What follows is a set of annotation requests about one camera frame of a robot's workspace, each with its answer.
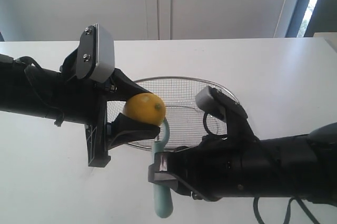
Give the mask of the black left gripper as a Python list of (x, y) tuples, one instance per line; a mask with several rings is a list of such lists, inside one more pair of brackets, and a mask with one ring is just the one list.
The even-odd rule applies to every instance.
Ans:
[(47, 104), (57, 112), (55, 124), (74, 122), (85, 126), (88, 166), (103, 168), (111, 160), (109, 150), (120, 145), (156, 138), (160, 127), (119, 113), (107, 121), (107, 101), (128, 101), (151, 93), (107, 62), (96, 51), (74, 50), (47, 81)]

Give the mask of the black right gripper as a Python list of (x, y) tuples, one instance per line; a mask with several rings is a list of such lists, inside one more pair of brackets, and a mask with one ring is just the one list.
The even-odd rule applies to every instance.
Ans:
[(261, 141), (254, 135), (226, 139), (205, 135), (198, 145), (155, 153), (147, 180), (209, 202), (226, 197), (257, 198), (261, 195), (259, 174), (249, 165), (256, 165), (260, 156)]

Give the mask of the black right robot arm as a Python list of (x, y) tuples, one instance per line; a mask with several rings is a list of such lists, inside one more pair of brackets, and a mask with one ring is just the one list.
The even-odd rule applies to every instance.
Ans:
[(299, 197), (336, 204), (336, 124), (260, 140), (205, 137), (191, 148), (159, 152), (148, 181), (205, 201)]

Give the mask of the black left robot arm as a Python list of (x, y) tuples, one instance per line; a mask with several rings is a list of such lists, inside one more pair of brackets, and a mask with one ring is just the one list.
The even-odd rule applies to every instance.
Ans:
[(109, 101), (128, 101), (149, 91), (116, 68), (104, 83), (78, 79), (69, 55), (59, 72), (42, 68), (29, 56), (14, 59), (1, 55), (1, 111), (53, 119), (85, 126), (87, 160), (90, 167), (105, 167), (109, 150), (127, 143), (153, 139), (160, 128), (119, 113), (107, 120)]

